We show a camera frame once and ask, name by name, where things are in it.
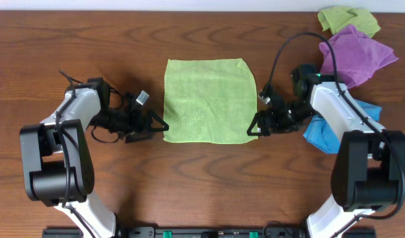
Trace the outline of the light green cloth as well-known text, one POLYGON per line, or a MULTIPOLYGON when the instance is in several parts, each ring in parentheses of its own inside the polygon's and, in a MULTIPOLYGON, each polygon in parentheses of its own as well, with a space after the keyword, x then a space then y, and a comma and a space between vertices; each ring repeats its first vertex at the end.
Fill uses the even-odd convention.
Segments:
POLYGON ((242 144, 258 109, 256 82, 242 58, 170 59, 163 119, 170 143, 242 144))

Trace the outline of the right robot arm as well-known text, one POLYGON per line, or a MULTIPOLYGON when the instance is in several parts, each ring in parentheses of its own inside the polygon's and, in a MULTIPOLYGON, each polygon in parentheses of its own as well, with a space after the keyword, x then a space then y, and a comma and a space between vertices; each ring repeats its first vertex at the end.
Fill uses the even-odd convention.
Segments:
POLYGON ((303 64, 291 73, 296 99, 286 103, 266 83, 259 97, 268 108, 255 114, 250 136, 294 132, 320 115, 340 142, 330 179, 331 195, 305 220, 305 237, 341 237, 361 219, 388 219, 405 199, 405 135, 376 122, 349 94, 336 73, 303 64))

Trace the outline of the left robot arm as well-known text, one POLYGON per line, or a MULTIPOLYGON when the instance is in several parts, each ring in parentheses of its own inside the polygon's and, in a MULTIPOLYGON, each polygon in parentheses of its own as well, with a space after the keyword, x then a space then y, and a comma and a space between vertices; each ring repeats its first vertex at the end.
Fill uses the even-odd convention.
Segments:
POLYGON ((126 93, 116 108, 110 95, 117 93, 103 78, 81 83, 71 77, 58 108, 38 124, 20 130, 24 184, 32 201, 67 215, 78 227, 78 237, 133 237, 138 232, 120 225, 94 191, 94 167, 87 145, 87 128, 104 128, 126 143, 137 135, 149 139, 165 132, 168 124, 153 110, 141 111, 149 95, 126 93))

